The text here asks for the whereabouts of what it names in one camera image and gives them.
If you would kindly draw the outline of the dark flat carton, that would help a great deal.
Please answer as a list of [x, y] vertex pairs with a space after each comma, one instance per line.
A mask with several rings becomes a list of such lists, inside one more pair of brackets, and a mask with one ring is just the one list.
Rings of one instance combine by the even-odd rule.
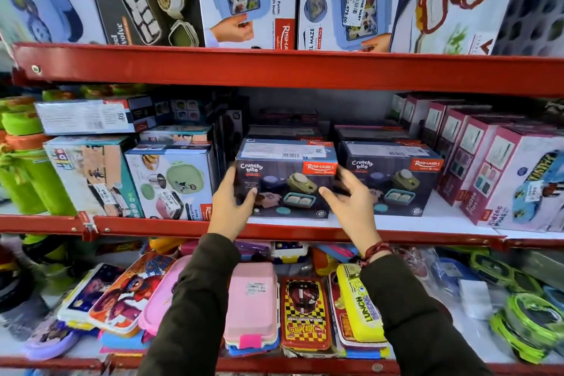
[[319, 123], [319, 113], [316, 109], [263, 108], [258, 111], [257, 121], [273, 124], [314, 125]]
[[339, 144], [342, 141], [362, 142], [415, 142], [401, 126], [398, 125], [349, 125], [336, 124], [330, 133], [331, 139]]
[[280, 140], [323, 140], [321, 130], [316, 126], [299, 125], [251, 125], [247, 138]]

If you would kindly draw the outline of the lilac lunch box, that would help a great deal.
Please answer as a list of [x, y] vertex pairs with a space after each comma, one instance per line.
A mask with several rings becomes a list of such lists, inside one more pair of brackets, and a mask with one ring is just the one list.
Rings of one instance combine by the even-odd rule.
[[80, 340], [77, 332], [60, 328], [54, 315], [41, 322], [24, 343], [24, 356], [29, 360], [45, 361], [57, 358], [72, 349]]

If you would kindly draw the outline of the person's left forearm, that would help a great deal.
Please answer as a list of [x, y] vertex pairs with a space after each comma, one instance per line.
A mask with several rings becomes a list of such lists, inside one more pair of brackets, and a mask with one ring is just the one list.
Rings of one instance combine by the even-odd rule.
[[232, 239], [201, 237], [137, 376], [215, 376], [228, 309], [228, 281], [241, 255]]

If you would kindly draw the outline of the row of pink white cartons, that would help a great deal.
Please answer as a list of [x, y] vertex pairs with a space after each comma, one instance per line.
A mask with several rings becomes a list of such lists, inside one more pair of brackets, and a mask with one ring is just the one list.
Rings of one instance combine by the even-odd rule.
[[444, 159], [437, 192], [472, 223], [549, 229], [564, 204], [564, 128], [416, 93], [393, 96], [389, 116]]

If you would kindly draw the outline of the small teal white carton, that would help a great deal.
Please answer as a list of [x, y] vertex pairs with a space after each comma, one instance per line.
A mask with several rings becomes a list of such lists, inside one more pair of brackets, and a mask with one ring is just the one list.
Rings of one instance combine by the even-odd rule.
[[210, 125], [159, 125], [139, 133], [140, 142], [173, 145], [209, 145], [214, 128]]

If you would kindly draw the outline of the dark lunch box carton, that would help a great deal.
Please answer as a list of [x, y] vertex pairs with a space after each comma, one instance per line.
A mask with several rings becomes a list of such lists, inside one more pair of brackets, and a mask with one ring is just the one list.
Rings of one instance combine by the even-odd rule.
[[421, 217], [444, 162], [423, 144], [342, 140], [338, 152], [369, 189], [375, 215]]
[[254, 217], [328, 218], [319, 189], [333, 190], [338, 161], [332, 142], [246, 138], [235, 159], [235, 198], [256, 188]]

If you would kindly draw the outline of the white carton green lunch box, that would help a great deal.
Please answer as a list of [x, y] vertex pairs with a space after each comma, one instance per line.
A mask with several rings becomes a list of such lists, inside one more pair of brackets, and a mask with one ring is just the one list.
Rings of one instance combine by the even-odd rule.
[[212, 145], [140, 143], [125, 159], [147, 219], [209, 221], [219, 184]]

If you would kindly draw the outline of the plain pink lunch box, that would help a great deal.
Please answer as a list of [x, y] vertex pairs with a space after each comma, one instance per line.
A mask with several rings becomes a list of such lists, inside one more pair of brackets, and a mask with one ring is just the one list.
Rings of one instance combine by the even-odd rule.
[[139, 316], [138, 326], [153, 337], [156, 336], [162, 319], [171, 306], [174, 287], [179, 280], [180, 273], [191, 258], [191, 255], [183, 256], [172, 265]]

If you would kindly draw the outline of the flat white grey carton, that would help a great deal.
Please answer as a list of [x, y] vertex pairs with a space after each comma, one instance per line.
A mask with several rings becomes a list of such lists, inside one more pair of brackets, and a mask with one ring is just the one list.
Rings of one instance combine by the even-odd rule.
[[49, 136], [122, 135], [158, 124], [155, 104], [148, 95], [41, 101], [34, 106]]

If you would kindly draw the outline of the person's left hand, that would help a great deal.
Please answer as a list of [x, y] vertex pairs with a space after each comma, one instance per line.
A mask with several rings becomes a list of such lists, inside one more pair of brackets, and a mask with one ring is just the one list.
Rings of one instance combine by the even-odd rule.
[[249, 218], [243, 218], [239, 213], [239, 206], [235, 198], [236, 166], [230, 166], [213, 195], [212, 216], [207, 233], [218, 234], [236, 240], [244, 229]]

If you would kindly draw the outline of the person's right hand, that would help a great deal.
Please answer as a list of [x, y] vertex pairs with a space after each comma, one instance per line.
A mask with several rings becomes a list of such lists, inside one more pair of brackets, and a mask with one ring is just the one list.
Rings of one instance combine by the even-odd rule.
[[353, 173], [342, 166], [337, 167], [335, 183], [349, 196], [349, 208], [335, 216], [360, 255], [365, 257], [371, 247], [381, 242], [375, 223], [372, 195]]

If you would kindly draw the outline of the dark patterned carton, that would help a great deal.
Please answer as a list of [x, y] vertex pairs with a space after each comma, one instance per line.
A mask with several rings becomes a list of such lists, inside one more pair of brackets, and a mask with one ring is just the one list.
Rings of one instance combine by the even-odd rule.
[[492, 55], [564, 58], [564, 0], [510, 0]]

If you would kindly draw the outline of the dark purple cartoon lunch box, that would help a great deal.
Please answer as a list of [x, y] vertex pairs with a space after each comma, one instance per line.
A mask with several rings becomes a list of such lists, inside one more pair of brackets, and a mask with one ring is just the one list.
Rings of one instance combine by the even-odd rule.
[[90, 323], [88, 313], [124, 271], [125, 268], [121, 266], [107, 263], [95, 266], [65, 296], [56, 311], [57, 321], [74, 330], [95, 330], [95, 326]]

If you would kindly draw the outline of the group of green orange bottles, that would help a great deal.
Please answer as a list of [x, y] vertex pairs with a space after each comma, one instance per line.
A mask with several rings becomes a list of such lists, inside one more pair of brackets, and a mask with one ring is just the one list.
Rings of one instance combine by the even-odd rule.
[[46, 135], [36, 102], [101, 100], [105, 97], [146, 95], [144, 84], [82, 85], [45, 89], [41, 95], [0, 99], [0, 185], [25, 215], [48, 212], [79, 216], [43, 144], [58, 137]]

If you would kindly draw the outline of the pile of green-rimmed containers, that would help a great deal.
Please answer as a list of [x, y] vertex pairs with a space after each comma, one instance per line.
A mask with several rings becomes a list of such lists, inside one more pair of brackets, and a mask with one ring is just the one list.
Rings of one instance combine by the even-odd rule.
[[564, 359], [564, 297], [551, 286], [494, 257], [472, 251], [476, 280], [460, 280], [467, 316], [488, 323], [490, 332], [520, 361], [541, 364], [551, 353]]

